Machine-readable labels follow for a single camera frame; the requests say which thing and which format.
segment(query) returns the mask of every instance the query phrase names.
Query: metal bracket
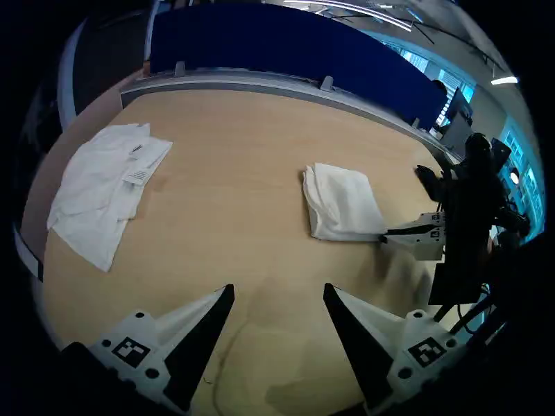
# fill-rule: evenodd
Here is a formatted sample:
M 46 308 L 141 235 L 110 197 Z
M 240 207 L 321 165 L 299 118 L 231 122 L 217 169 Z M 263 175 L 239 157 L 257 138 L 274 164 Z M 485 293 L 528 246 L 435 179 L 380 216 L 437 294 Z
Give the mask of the metal bracket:
M 324 81 L 322 81 L 322 84 L 320 85 L 320 89 L 322 91 L 330 92 L 332 91 L 333 84 L 334 84 L 333 77 L 326 75 L 326 77 L 324 78 Z
M 181 76 L 185 76 L 185 62 L 184 61 L 177 61 L 176 62 L 176 69 L 173 71 L 173 76 L 178 78 Z

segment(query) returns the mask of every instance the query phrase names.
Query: white wall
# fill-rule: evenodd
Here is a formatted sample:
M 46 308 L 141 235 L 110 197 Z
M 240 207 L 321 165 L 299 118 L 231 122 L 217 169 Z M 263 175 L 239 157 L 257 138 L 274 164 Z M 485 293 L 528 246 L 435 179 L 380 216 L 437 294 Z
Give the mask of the white wall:
M 472 100 L 472 129 L 492 138 L 500 139 L 507 120 L 507 113 L 499 103 L 480 85 L 476 86 Z

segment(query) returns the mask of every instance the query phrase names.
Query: wooden table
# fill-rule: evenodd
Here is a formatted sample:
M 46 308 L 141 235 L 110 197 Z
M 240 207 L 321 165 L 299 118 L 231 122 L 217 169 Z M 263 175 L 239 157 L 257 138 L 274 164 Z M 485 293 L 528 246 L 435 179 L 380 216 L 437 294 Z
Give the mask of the wooden table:
M 435 210 L 413 173 L 438 170 L 424 146 L 341 110 L 250 92 L 142 96 L 112 122 L 127 123 L 150 123 L 173 147 L 110 272 L 49 234 L 44 300 L 63 342 L 90 344 L 136 308 L 162 315 L 233 283 L 197 415 L 324 415 L 361 401 L 324 283 L 404 316 L 426 308 L 430 264 L 311 238 L 301 172 L 322 162 L 365 173 L 393 226 Z

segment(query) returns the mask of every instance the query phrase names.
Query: white cloth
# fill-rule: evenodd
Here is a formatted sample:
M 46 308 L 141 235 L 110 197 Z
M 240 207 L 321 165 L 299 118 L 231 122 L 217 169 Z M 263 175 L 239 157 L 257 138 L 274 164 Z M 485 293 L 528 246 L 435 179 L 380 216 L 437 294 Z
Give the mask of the white cloth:
M 366 175 L 322 163 L 303 173 L 311 234 L 331 241 L 377 241 L 386 232 Z
M 137 170 L 151 174 L 172 145 L 149 135 L 149 124 L 100 131 L 71 158 L 52 202 L 47 228 L 105 272 L 150 177 L 138 185 L 127 182 L 127 175 Z

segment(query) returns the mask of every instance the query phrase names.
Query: blue partition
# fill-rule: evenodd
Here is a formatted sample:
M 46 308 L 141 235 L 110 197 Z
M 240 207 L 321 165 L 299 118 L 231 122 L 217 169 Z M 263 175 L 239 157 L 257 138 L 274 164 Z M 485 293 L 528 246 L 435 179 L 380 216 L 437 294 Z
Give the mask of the blue partition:
M 323 80 L 430 129 L 446 97 L 424 74 L 377 40 L 332 19 L 262 3 L 215 3 L 156 17 L 153 73 L 184 61 Z

